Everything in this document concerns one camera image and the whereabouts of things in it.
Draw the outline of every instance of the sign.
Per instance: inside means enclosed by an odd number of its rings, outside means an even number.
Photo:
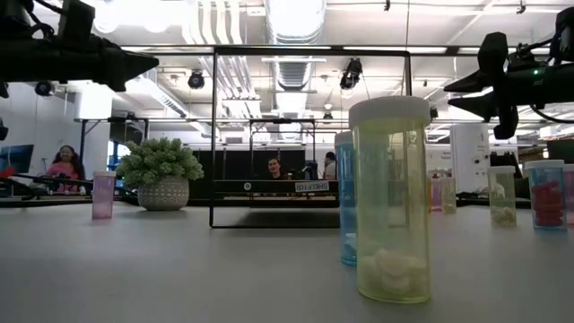
[[[328,180],[295,183],[296,193],[325,192],[325,191],[327,192],[329,191]]]

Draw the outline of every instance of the person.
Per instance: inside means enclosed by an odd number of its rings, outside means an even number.
[[[48,167],[46,175],[51,178],[65,177],[67,179],[86,180],[86,174],[80,157],[74,148],[64,145],[54,157],[54,161]],[[76,185],[60,184],[59,193],[75,193],[79,188]]]
[[[337,160],[333,152],[329,152],[325,155],[325,172],[323,173],[323,179],[337,180]]]
[[[272,157],[267,161],[267,170],[269,170],[270,180],[283,179],[283,175],[281,173],[281,162],[279,161],[279,157]]]

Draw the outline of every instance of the white bottle cap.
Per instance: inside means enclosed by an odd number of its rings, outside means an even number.
[[[524,164],[525,170],[562,167],[564,167],[563,160],[527,161]]]
[[[343,131],[335,135],[335,145],[352,144],[352,131]]]
[[[349,110],[349,128],[372,119],[419,119],[431,123],[431,109],[425,99],[412,96],[387,96],[361,101]]]

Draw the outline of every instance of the cable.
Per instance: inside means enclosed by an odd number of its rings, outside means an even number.
[[[35,25],[33,25],[32,27],[30,27],[30,35],[33,35],[34,33],[36,33],[36,31],[42,31],[42,34],[44,35],[44,39],[49,39],[52,36],[54,36],[54,28],[52,28],[52,26],[41,22],[40,19],[36,16],[36,14],[34,14],[33,10],[34,10],[34,3],[30,0],[28,3],[25,2],[25,0],[21,0],[22,6],[24,7],[24,9],[26,10],[26,13],[28,13],[28,15],[30,16],[30,18],[34,21],[34,23],[36,23]]]
[[[370,100],[369,88],[367,87],[367,78],[365,78],[365,74],[361,72],[362,82],[365,84],[365,91],[367,92],[367,99]]]
[[[532,109],[532,111],[537,114],[538,116],[545,118],[546,120],[555,122],[555,123],[562,123],[562,124],[574,124],[574,120],[565,120],[565,119],[558,119],[558,118],[553,118],[550,117],[546,114],[544,114],[543,112],[540,112],[540,110],[535,107],[533,104],[530,105],[530,109]]]
[[[44,0],[34,0],[34,1],[36,1],[37,3],[42,4],[43,6],[47,7],[49,10],[53,11],[54,13],[59,13],[59,14],[65,15],[65,11],[62,10],[62,8],[58,8],[58,7],[56,7],[55,5],[49,4],[49,3],[47,3],[47,2],[44,1]]]
[[[404,36],[404,50],[408,49],[409,46],[409,26],[411,24],[411,0],[408,1],[406,5],[406,35]],[[401,96],[404,90],[404,79],[406,77],[406,71],[403,68],[403,81],[401,82]]]

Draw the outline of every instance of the table surface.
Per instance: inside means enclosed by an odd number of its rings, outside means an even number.
[[[493,228],[487,208],[431,216],[432,299],[366,299],[338,230],[210,230],[207,210],[116,204],[0,210],[0,322],[572,322],[574,238]]]

